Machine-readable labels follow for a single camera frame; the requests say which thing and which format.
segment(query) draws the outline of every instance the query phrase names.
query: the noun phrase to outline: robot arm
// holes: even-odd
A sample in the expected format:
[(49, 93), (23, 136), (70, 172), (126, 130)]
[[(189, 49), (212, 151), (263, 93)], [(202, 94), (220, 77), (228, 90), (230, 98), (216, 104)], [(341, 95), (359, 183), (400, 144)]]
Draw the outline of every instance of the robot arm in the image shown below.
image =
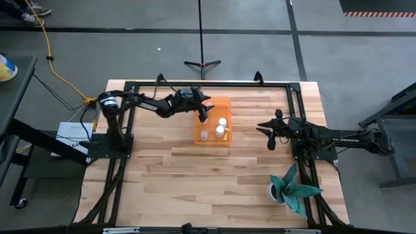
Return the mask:
[(368, 131), (343, 131), (328, 129), (309, 123), (301, 118), (282, 118), (282, 111), (276, 110), (276, 118), (266, 123), (259, 123), (259, 127), (271, 128), (272, 131), (257, 128), (268, 137), (267, 147), (274, 150), (276, 137), (298, 139), (304, 142), (308, 150), (326, 150), (333, 146), (346, 148), (361, 148), (378, 155), (389, 155), (394, 152), (390, 138), (386, 133), (377, 129)]
[[(164, 80), (162, 74), (159, 74), (156, 86), (160, 80)], [(123, 107), (119, 107), (116, 97), (121, 97), (125, 100)], [(144, 94), (113, 90), (100, 94), (97, 101), (109, 126), (107, 130), (109, 148), (110, 150), (120, 150), (125, 147), (125, 136), (122, 133), (120, 124), (118, 124), (117, 116), (131, 107), (140, 107), (153, 111), (162, 118), (169, 118), (179, 112), (198, 111), (200, 121), (204, 122), (207, 119), (207, 112), (214, 106), (206, 107), (202, 104), (202, 101), (210, 98), (202, 93), (200, 87), (189, 87), (178, 91), (175, 90), (174, 95), (170, 94), (159, 100)]]

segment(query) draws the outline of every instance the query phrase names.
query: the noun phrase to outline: yellow cable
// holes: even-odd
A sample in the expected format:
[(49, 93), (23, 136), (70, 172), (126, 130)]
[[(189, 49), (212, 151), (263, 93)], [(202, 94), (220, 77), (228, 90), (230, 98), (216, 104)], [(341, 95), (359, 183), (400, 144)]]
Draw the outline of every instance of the yellow cable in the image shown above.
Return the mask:
[(21, 151), (21, 150), (24, 150), (25, 148), (28, 148), (30, 145), (31, 145), (31, 144), (27, 144), (27, 145), (26, 145), (26, 146), (24, 146), (24, 147), (17, 148), (17, 149), (16, 149), (16, 152), (19, 152), (19, 151)]
[[(43, 30), (43, 32), (44, 32), (44, 34), (45, 34), (45, 39), (46, 39), (46, 44), (47, 44), (47, 55), (49, 56), (49, 57), (52, 57), (52, 54), (51, 54), (51, 46), (50, 46), (50, 44), (49, 44), (49, 38), (47, 37), (47, 33), (46, 33), (46, 30), (45, 30), (45, 27), (44, 27), (44, 24), (42, 23), (42, 21), (40, 20), (40, 18), (38, 17), (38, 15), (36, 14), (36, 12), (33, 10), (33, 8), (32, 8), (32, 6), (31, 6), (31, 4), (28, 2), (28, 0), (25, 0), (25, 2), (26, 2), (26, 4), (29, 6), (29, 8), (32, 10), (32, 13), (36, 16), (36, 19), (39, 21), (39, 23), (40, 23), (40, 26), (42, 27), (42, 30)], [(54, 71), (54, 69), (53, 69), (53, 66), (52, 66), (52, 61), (51, 60), (49, 60), (48, 59), (48, 61), (49, 61), (49, 67), (51, 68), (51, 71), (52, 71), (52, 73), (53, 73), (53, 75), (55, 76), (55, 77), (57, 77), (57, 78), (59, 78), (61, 81), (63, 81), (64, 83), (66, 83), (67, 85), (69, 85), (70, 87), (72, 87), (83, 99), (84, 99), (84, 102), (85, 102), (85, 104), (86, 105), (88, 105), (88, 104), (90, 104), (92, 101), (95, 101), (96, 99), (95, 98), (91, 98), (91, 97), (86, 97), (83, 93), (81, 93), (81, 91), (79, 91), (73, 84), (71, 84), (71, 83), (69, 83), (67, 80), (65, 80), (64, 78), (62, 78), (60, 75), (58, 75), (55, 71)]]

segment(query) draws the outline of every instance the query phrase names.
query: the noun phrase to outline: orange striped sign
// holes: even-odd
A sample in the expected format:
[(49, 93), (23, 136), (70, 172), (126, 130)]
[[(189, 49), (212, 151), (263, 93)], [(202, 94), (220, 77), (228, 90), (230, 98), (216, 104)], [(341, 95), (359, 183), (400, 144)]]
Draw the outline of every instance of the orange striped sign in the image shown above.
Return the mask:
[(416, 12), (344, 12), (349, 17), (384, 17), (384, 18), (409, 18), (416, 17)]

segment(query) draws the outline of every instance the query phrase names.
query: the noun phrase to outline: white paper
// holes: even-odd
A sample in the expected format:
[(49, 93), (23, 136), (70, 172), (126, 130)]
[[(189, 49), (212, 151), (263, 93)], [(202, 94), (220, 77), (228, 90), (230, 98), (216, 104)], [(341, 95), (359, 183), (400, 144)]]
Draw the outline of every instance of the white paper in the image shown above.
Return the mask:
[[(92, 123), (84, 123), (86, 130), (88, 131), (88, 135), (91, 137), (92, 130), (94, 128), (94, 124)], [(59, 124), (59, 129), (57, 133), (57, 140), (62, 143), (65, 143), (85, 154), (88, 153), (88, 150), (78, 142), (80, 141), (88, 141), (88, 137), (86, 135), (85, 130), (83, 129), (81, 123), (68, 123), (68, 122), (61, 122)], [(56, 153), (51, 153), (53, 157), (60, 157)]]

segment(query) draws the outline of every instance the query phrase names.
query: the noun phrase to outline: black table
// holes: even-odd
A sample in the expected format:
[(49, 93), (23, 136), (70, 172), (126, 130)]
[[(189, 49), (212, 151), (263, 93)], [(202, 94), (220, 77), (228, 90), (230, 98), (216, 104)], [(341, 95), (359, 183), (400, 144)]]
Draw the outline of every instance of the black table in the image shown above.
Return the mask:
[(83, 166), (86, 166), (87, 163), (84, 153), (14, 118), (34, 73), (37, 58), (9, 56), (7, 59), (11, 60), (18, 67), (18, 74), (15, 78), (0, 83), (0, 185), (4, 181), (10, 163), (23, 166), (12, 200), (10, 201), (11, 205), (21, 208), (21, 193), (27, 180), (24, 175), (29, 164), (29, 157), (15, 152), (20, 139), (33, 145), (29, 155), (33, 152), (34, 147), (37, 146)]
[(388, 105), (359, 122), (362, 128), (370, 124), (377, 124), (379, 130), (385, 131), (396, 150), (389, 155), (396, 178), (380, 183), (380, 188), (416, 185), (416, 177), (411, 175), (406, 162), (406, 159), (416, 159), (416, 83), (394, 95)]

